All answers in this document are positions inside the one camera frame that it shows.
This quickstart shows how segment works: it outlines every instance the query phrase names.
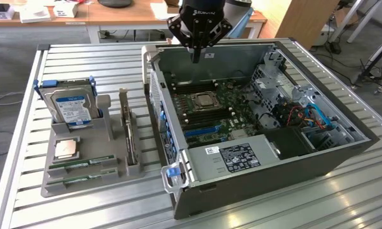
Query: metal slatted table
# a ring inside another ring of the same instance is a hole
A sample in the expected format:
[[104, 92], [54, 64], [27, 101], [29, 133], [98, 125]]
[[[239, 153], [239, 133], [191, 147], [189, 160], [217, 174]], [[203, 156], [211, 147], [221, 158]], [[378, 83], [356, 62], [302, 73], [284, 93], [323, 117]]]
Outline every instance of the metal slatted table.
[[[382, 228], [382, 118], [303, 47], [280, 41], [360, 118], [380, 141], [326, 176], [173, 220], [163, 189], [156, 144], [141, 85], [140, 48], [145, 43], [50, 45], [37, 51], [0, 181], [0, 228]], [[291, 77], [304, 79], [293, 66]], [[81, 79], [92, 75], [97, 92], [109, 94], [118, 112], [117, 90], [128, 88], [137, 116], [145, 176], [141, 179], [42, 198], [50, 115], [32, 90], [33, 79]]]

